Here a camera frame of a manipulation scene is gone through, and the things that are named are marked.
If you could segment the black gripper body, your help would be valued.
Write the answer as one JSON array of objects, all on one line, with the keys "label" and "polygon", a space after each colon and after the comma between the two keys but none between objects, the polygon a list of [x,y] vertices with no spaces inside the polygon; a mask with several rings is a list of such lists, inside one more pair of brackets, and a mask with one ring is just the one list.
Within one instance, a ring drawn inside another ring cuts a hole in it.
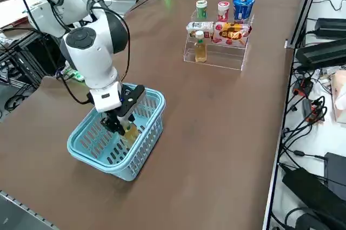
[{"label": "black gripper body", "polygon": [[121,108],[115,108],[112,110],[101,113],[101,122],[121,122],[123,121]]}]

